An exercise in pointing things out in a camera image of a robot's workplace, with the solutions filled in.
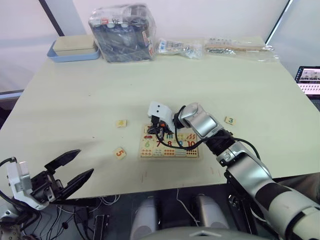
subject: wooden puzzle board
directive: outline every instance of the wooden puzzle board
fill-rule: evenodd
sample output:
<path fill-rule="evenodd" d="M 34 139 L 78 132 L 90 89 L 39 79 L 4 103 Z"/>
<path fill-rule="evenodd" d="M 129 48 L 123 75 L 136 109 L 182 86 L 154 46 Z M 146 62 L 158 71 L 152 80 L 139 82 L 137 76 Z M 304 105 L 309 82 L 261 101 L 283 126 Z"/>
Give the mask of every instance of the wooden puzzle board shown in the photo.
<path fill-rule="evenodd" d="M 174 149 L 164 146 L 157 139 L 154 134 L 148 134 L 149 124 L 143 126 L 143 132 L 140 139 L 140 157 L 145 159 L 161 158 L 161 159 L 199 159 L 198 147 L 194 150 Z M 178 140 L 184 147 L 194 145 L 197 141 L 197 135 L 193 132 L 179 132 Z M 178 147 L 176 137 L 174 134 L 164 134 L 163 142 Z"/>

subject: beige table top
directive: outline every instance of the beige table top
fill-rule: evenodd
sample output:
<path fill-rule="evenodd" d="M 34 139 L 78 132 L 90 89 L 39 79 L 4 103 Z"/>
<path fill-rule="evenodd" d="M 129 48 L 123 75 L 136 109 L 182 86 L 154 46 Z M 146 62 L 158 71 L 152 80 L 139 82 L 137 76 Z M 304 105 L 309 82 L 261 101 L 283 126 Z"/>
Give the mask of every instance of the beige table top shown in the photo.
<path fill-rule="evenodd" d="M 205 145 L 198 161 L 139 158 L 152 100 L 173 111 L 201 103 L 227 130 L 256 146 L 274 178 L 320 172 L 319 112 L 285 68 L 218 56 L 126 64 L 48 59 L 0 130 L 0 159 L 27 161 L 34 176 L 60 154 L 81 149 L 54 175 L 66 185 L 94 168 L 71 198 L 225 183 L 224 168 Z M 236 125 L 224 123 L 225 116 Z M 120 119 L 128 120 L 126 128 L 116 128 Z M 126 151 L 122 160 L 113 155 L 117 147 Z M 5 167 L 0 174 L 0 188 L 10 194 Z"/>

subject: white wall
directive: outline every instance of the white wall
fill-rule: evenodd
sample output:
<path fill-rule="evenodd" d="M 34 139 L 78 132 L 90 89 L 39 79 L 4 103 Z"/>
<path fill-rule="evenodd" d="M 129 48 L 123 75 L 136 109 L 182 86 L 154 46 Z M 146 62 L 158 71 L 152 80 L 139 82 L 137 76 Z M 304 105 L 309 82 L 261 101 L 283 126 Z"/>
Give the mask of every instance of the white wall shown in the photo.
<path fill-rule="evenodd" d="M 91 33 L 93 9 L 137 0 L 73 0 L 82 24 Z M 287 0 L 144 0 L 164 38 L 251 37 L 266 40 Z"/>
<path fill-rule="evenodd" d="M 320 66 L 319 25 L 319 0 L 293 0 L 283 15 L 269 44 L 293 77 L 299 66 Z"/>
<path fill-rule="evenodd" d="M 45 0 L 66 36 L 86 34 L 73 0 Z"/>
<path fill-rule="evenodd" d="M 58 35 L 38 1 L 0 5 L 0 92 L 24 89 Z"/>

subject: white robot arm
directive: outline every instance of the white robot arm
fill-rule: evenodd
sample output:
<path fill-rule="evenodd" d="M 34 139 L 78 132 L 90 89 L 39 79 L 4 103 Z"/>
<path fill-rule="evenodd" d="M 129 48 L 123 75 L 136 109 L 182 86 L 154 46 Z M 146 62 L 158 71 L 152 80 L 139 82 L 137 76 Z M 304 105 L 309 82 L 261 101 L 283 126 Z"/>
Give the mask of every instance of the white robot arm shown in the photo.
<path fill-rule="evenodd" d="M 153 101 L 148 115 L 159 140 L 161 136 L 155 129 L 159 129 L 160 121 L 165 122 L 172 133 L 183 127 L 192 128 L 201 138 L 200 143 L 207 145 L 221 166 L 227 166 L 224 173 L 227 180 L 237 191 L 252 197 L 264 219 L 283 239 L 320 239 L 320 205 L 274 182 L 259 155 L 252 154 L 199 103 L 191 103 L 173 114 L 167 106 Z"/>

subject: packaged item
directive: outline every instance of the packaged item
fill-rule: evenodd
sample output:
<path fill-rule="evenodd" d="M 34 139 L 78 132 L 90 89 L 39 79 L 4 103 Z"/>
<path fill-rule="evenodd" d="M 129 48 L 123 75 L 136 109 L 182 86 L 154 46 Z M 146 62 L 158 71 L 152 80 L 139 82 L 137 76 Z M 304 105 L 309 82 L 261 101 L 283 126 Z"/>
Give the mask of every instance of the packaged item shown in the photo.
<path fill-rule="evenodd" d="M 182 42 L 160 38 L 156 52 L 164 55 L 181 55 L 189 59 L 201 59 L 204 55 L 203 45 L 198 41 Z"/>
<path fill-rule="evenodd" d="M 155 21 L 145 4 L 95 9 L 88 21 L 102 56 L 110 63 L 153 60 Z"/>
<path fill-rule="evenodd" d="M 207 54 L 250 59 L 259 62 L 278 61 L 272 46 L 234 39 L 210 38 L 204 43 Z"/>

